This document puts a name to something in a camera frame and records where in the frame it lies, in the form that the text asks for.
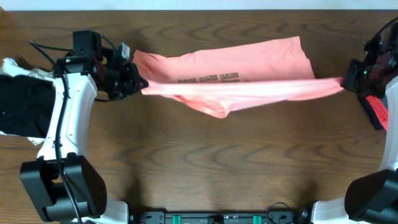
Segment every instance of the wooden table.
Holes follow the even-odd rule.
[[[299,35],[318,78],[340,77],[394,11],[6,12],[0,57],[50,63],[28,40],[72,47],[74,30],[167,57]],[[63,53],[47,51],[54,59]],[[88,158],[108,193],[134,208],[262,210],[299,207],[345,195],[354,179],[377,171],[384,131],[375,131],[347,91],[274,103],[217,119],[160,96],[136,94],[94,103]],[[0,222],[40,223],[19,168],[40,146],[0,136]]]

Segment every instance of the white wall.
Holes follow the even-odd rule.
[[[398,0],[0,0],[5,11],[398,9]]]

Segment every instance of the black fabric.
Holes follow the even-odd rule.
[[[366,100],[366,97],[363,95],[357,95],[358,100],[361,103],[362,107],[365,109],[366,114],[369,116],[369,119],[376,130],[382,130],[383,125],[381,125],[379,118],[377,118],[376,113],[374,112],[372,106],[369,104],[369,102]]]
[[[0,131],[45,138],[55,102],[52,83],[18,75],[0,75]]]

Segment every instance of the wooden surface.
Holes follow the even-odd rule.
[[[28,40],[72,47],[74,30],[164,56],[299,35],[318,78],[340,77],[363,40],[393,11],[7,12],[0,57],[50,64]],[[54,59],[61,52],[47,51]],[[217,119],[160,96],[94,103],[88,157],[115,198],[168,210],[261,210],[276,201],[342,197],[377,171],[384,131],[375,131],[346,91],[274,103]],[[19,180],[40,146],[0,136],[0,222],[40,223]]]

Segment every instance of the green tape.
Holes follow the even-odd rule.
[[[254,215],[253,216],[253,224],[261,224],[261,216]]]
[[[173,215],[173,224],[181,224],[181,216]]]

